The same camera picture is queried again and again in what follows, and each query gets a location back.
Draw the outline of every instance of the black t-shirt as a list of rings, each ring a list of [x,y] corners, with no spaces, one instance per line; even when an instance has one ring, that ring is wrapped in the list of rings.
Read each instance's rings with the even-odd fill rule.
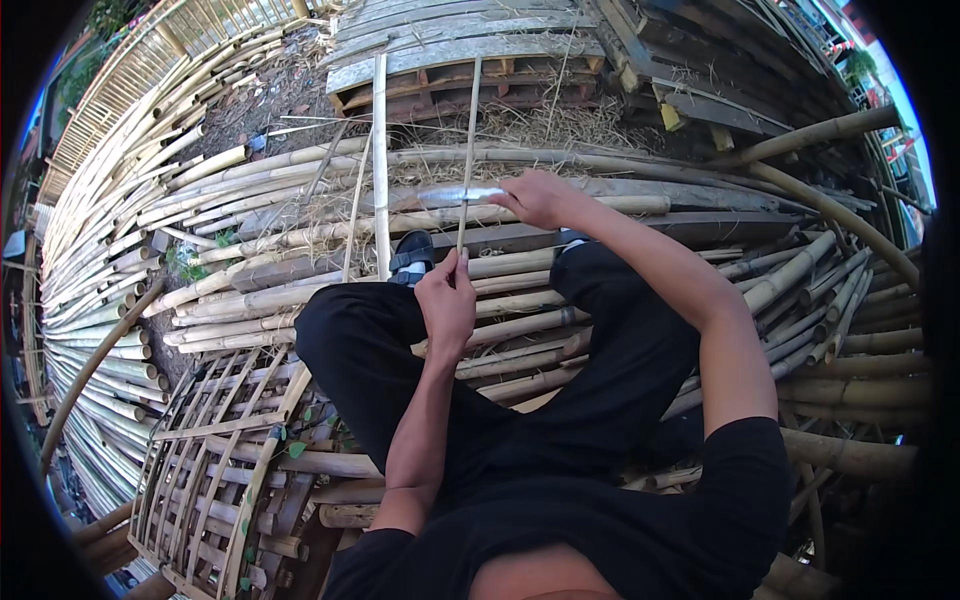
[[[780,549],[789,504],[777,423],[738,420],[704,442],[694,493],[568,477],[490,485],[419,536],[380,529],[338,552],[324,600],[466,599],[486,561],[558,542],[624,598],[750,598]]]

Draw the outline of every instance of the soil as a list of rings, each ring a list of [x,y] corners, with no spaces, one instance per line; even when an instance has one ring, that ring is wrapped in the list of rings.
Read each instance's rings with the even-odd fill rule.
[[[169,269],[163,269],[151,273],[147,277],[147,288],[149,289],[161,281],[164,283],[163,289],[166,292],[190,285],[190,281],[170,273]],[[144,324],[144,328],[150,332],[150,349],[154,352],[151,362],[170,379],[171,390],[180,381],[180,376],[193,368],[194,356],[196,356],[195,354],[182,354],[177,350],[177,347],[163,343],[163,334],[176,329],[171,322],[175,314],[177,313],[173,310],[165,310],[150,319],[140,320]]]
[[[175,160],[217,155],[240,144],[251,144],[268,131],[320,125],[308,130],[265,137],[252,160],[322,144],[333,137],[336,121],[283,119],[281,116],[334,117],[326,98],[326,71],[316,67],[322,53],[316,27],[303,27],[284,38],[286,54],[261,64],[253,84],[233,89],[207,109],[206,135]]]

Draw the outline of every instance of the foot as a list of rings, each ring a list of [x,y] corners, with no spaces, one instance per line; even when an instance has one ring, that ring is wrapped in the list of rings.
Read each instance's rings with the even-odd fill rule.
[[[571,248],[576,248],[581,244],[586,244],[590,241],[590,236],[586,235],[581,231],[570,228],[560,228],[557,231],[556,244],[557,249],[555,250],[554,258],[560,256],[564,252],[570,250]]]
[[[414,287],[423,276],[433,271],[433,237],[425,229],[414,229],[400,239],[396,254],[390,259],[392,283]]]

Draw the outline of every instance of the man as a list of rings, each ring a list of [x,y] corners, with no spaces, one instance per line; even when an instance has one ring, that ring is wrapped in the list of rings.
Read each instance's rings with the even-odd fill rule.
[[[370,531],[334,558],[324,598],[750,598],[780,547],[789,484],[743,297],[694,252],[552,174],[501,187],[509,194],[491,202],[580,238],[550,285],[591,315],[589,363],[529,414],[456,381],[475,319],[456,251],[433,270],[413,264],[425,252],[404,252],[399,279],[419,279],[413,289],[351,283],[314,296],[297,352],[386,477]],[[420,360],[409,347],[424,337]],[[698,348],[696,492],[620,490],[625,457]]]

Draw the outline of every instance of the green leaf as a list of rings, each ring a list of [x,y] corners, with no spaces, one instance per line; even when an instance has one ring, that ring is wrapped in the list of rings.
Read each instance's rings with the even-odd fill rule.
[[[290,451],[290,458],[297,458],[300,456],[303,451],[306,449],[306,444],[303,442],[293,442],[290,444],[288,450]]]

